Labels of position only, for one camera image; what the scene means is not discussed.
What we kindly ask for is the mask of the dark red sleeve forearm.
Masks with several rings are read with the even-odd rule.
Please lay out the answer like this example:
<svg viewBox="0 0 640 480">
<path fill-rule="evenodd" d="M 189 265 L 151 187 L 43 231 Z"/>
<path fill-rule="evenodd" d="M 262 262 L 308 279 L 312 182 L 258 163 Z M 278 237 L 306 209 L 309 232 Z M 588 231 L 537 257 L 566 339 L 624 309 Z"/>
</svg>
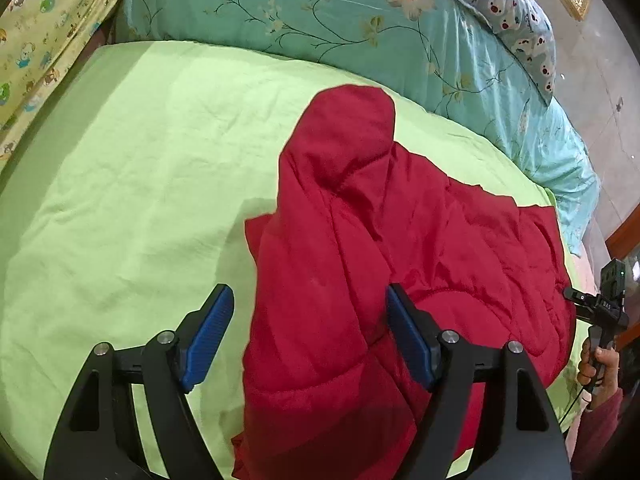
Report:
<svg viewBox="0 0 640 480">
<path fill-rule="evenodd" d="M 618 388 L 606 400 L 598 402 L 595 408 L 586 408 L 580 418 L 577 441 L 570 469 L 572 478 L 580 479 L 596 461 L 606 442 L 611 439 L 618 426 L 623 390 Z"/>
</svg>

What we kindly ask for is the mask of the person's right hand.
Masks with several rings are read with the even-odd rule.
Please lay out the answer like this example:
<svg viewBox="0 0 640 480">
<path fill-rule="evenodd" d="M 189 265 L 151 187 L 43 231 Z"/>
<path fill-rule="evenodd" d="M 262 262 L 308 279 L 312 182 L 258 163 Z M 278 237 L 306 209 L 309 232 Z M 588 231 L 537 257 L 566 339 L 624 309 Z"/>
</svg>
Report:
<svg viewBox="0 0 640 480">
<path fill-rule="evenodd" d="M 618 391 L 618 368 L 620 354 L 614 349 L 591 349 L 590 340 L 582 343 L 582 353 L 578 364 L 577 381 L 582 385 L 589 385 L 595 379 L 600 382 L 591 393 L 591 408 L 595 410 L 605 403 Z"/>
</svg>

